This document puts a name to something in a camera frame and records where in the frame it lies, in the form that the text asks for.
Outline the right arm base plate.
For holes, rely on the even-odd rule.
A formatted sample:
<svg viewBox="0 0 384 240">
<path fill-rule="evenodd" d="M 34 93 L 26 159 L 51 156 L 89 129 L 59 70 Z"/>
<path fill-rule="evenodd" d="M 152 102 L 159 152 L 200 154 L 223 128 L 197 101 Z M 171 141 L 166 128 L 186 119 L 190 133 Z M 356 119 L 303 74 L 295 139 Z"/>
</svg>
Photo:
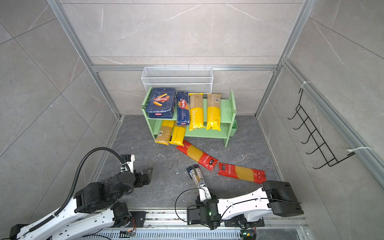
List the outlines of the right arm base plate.
<svg viewBox="0 0 384 240">
<path fill-rule="evenodd" d="M 235 216 L 231 218 L 230 220 L 224 220 L 225 227 L 239 227 L 241 229 L 250 229 L 250 228 L 258 228 L 258 227 L 264 227 L 265 222 L 263 218 L 260 218 L 256 222 L 249 222 L 244 214 Z"/>
</svg>

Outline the large yellow spaghetti bag front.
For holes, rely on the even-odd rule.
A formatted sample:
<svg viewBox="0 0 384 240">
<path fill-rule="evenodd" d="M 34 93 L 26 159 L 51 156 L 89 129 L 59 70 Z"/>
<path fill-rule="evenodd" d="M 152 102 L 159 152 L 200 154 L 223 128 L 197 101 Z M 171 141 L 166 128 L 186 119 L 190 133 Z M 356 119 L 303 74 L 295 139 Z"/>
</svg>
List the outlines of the large yellow spaghetti bag front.
<svg viewBox="0 0 384 240">
<path fill-rule="evenodd" d="M 186 133 L 186 126 L 174 126 L 170 144 L 176 146 L 184 145 L 184 137 Z"/>
</svg>

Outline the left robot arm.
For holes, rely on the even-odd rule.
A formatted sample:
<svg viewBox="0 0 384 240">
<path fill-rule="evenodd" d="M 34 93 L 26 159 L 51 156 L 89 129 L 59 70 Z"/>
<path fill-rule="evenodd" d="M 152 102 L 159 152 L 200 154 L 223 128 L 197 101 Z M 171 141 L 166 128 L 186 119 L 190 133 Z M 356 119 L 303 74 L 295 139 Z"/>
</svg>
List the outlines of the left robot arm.
<svg viewBox="0 0 384 240">
<path fill-rule="evenodd" d="M 16 224 L 11 240 L 71 240 L 103 228 L 125 227 L 132 214 L 120 199 L 151 183 L 153 168 L 142 172 L 120 172 L 100 182 L 88 184 L 58 208 L 32 224 Z"/>
</svg>

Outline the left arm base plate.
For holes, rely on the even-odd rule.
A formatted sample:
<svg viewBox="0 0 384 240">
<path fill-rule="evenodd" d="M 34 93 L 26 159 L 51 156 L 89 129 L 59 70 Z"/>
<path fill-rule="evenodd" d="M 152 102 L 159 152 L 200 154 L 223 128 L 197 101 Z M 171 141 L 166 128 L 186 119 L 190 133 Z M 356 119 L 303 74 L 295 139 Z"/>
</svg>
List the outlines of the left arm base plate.
<svg viewBox="0 0 384 240">
<path fill-rule="evenodd" d="M 123 225 L 123 228 L 143 228 L 146 220 L 147 212 L 145 211 L 133 211 L 130 218 Z"/>
</svg>

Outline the red spaghetti bag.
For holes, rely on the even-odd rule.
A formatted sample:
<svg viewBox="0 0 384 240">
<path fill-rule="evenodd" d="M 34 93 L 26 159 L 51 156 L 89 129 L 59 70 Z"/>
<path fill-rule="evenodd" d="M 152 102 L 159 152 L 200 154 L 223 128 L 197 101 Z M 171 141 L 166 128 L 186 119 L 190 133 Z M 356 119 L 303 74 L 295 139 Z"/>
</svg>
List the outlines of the red spaghetti bag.
<svg viewBox="0 0 384 240">
<path fill-rule="evenodd" d="M 218 175 L 262 184 L 267 181 L 265 171 L 219 163 Z"/>
<path fill-rule="evenodd" d="M 187 141 L 183 141 L 183 145 L 177 146 L 177 149 L 209 171 L 213 171 L 219 162 Z"/>
</svg>

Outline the clear white-label spaghetti bag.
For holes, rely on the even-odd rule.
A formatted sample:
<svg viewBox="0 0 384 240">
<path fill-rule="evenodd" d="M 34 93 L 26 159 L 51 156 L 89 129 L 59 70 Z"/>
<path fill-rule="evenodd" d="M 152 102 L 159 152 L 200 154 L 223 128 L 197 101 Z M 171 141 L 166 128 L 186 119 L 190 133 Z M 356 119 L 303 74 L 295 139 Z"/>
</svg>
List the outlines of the clear white-label spaghetti bag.
<svg viewBox="0 0 384 240">
<path fill-rule="evenodd" d="M 207 187 L 199 165 L 187 167 L 187 173 L 199 188 Z"/>
</svg>

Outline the blue Barilla spaghetti box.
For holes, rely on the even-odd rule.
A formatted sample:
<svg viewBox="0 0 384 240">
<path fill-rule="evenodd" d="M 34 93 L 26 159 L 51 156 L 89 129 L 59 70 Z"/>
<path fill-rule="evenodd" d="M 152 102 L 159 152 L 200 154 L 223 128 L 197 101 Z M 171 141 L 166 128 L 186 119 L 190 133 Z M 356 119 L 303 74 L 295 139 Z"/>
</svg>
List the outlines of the blue Barilla spaghetti box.
<svg viewBox="0 0 384 240">
<path fill-rule="evenodd" d="M 177 125 L 190 124 L 190 103 L 188 92 L 177 92 Z"/>
</svg>

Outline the yellow spaghetti bag with lettering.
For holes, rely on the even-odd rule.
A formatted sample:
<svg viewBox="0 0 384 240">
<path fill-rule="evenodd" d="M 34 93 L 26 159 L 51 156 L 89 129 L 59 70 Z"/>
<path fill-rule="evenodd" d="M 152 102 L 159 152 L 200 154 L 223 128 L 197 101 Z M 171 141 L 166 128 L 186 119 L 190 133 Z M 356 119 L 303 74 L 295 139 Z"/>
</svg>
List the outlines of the yellow spaghetti bag with lettering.
<svg viewBox="0 0 384 240">
<path fill-rule="evenodd" d="M 203 93 L 190 94 L 189 131 L 204 128 Z"/>
</svg>

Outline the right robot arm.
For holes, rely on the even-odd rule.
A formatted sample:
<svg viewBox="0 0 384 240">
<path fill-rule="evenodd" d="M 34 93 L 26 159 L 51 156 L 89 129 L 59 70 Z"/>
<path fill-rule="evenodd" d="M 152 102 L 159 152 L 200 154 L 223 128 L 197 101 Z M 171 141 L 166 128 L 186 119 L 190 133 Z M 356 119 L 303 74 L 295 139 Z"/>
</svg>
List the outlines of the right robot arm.
<svg viewBox="0 0 384 240">
<path fill-rule="evenodd" d="M 249 229 L 271 214 L 283 218 L 304 214 L 288 182 L 266 181 L 249 194 L 229 199 L 219 199 L 205 184 L 198 190 L 196 204 L 187 208 L 185 222 L 188 225 L 215 230 L 222 222 L 236 221 L 241 228 Z"/>
</svg>

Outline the blue Barilla rigatoni box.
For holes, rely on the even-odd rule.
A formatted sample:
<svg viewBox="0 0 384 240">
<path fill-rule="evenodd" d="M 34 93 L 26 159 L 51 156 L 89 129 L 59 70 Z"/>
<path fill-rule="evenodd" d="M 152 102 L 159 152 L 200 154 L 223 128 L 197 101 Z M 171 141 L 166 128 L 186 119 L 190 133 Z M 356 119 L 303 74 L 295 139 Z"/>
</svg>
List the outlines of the blue Barilla rigatoni box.
<svg viewBox="0 0 384 240">
<path fill-rule="evenodd" d="M 176 105 L 175 88 L 153 88 L 146 113 L 151 119 L 172 119 Z"/>
</svg>

